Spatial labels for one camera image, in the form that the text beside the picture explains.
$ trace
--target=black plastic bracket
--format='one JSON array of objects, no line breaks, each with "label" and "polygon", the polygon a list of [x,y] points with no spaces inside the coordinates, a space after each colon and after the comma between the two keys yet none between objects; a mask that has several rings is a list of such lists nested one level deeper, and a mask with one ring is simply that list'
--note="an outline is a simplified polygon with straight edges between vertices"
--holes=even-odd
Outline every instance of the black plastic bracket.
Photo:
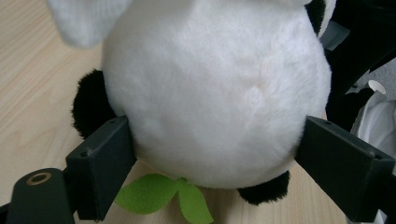
[{"label": "black plastic bracket", "polygon": [[355,135],[308,117],[296,160],[352,221],[396,217],[395,160]]},{"label": "black plastic bracket", "polygon": [[104,220],[136,158],[126,117],[112,119],[66,157],[67,168],[35,171],[14,186],[7,224]]}]

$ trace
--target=white plush body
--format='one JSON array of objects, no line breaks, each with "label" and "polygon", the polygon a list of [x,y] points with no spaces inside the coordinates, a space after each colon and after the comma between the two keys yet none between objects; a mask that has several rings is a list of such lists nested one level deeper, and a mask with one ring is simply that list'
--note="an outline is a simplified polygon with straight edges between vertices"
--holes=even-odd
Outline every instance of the white plush body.
[{"label": "white plush body", "polygon": [[304,1],[290,0],[135,0],[107,36],[103,71],[139,160],[222,189],[290,168],[331,75]]}]

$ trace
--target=stuffed panda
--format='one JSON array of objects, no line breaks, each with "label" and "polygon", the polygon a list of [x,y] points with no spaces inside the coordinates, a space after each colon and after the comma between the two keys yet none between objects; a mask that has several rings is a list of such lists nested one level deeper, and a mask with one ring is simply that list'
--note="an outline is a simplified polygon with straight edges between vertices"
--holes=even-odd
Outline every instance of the stuffed panda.
[{"label": "stuffed panda", "polygon": [[85,138],[125,115],[136,157],[162,174],[249,203],[283,198],[306,116],[331,71],[318,36],[334,0],[48,0],[72,46],[104,40],[79,82]]}]

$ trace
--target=wooden table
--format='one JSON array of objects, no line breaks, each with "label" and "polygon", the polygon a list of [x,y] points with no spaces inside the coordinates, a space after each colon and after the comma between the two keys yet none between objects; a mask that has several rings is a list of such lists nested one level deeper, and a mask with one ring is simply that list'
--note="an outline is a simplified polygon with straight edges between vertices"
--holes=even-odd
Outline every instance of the wooden table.
[{"label": "wooden table", "polygon": [[[0,2],[0,205],[9,203],[14,183],[34,170],[63,169],[65,156],[82,140],[72,128],[71,103],[78,79],[100,68],[101,47],[67,47],[42,0]],[[138,163],[126,182],[150,173]],[[236,190],[203,189],[215,223],[346,223],[344,214],[295,165],[289,196],[252,206]],[[104,223],[186,223],[176,200],[148,216],[113,205]]]}]

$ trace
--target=green felt leaf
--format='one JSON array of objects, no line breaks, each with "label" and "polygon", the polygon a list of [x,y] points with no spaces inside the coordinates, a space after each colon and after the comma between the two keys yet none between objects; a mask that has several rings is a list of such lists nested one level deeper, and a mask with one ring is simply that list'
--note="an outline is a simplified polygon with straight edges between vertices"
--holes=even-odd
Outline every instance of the green felt leaf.
[{"label": "green felt leaf", "polygon": [[122,188],[115,203],[137,214],[150,214],[165,207],[177,193],[178,183],[164,175],[144,175]]},{"label": "green felt leaf", "polygon": [[178,201],[183,217],[191,224],[208,224],[213,222],[213,217],[207,208],[204,195],[194,185],[184,179],[179,179]]}]

